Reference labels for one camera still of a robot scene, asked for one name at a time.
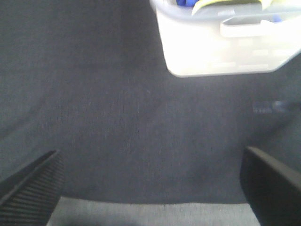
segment white plastic bin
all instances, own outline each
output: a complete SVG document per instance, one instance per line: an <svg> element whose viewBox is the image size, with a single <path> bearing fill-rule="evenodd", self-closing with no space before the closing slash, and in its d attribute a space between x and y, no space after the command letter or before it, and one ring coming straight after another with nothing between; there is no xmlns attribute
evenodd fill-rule
<svg viewBox="0 0 301 226"><path fill-rule="evenodd" d="M206 7L194 16L175 0L150 2L166 65L179 77L271 72L301 50L301 0L264 11L258 4Z"/></svg>

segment plastic storage bin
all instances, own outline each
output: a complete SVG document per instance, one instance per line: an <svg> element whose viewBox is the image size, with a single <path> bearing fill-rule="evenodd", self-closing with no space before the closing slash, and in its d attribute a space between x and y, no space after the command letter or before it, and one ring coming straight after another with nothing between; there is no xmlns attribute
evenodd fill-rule
<svg viewBox="0 0 301 226"><path fill-rule="evenodd" d="M179 77L271 72L301 50L301 0L192 8L150 0L169 71Z"/></svg>

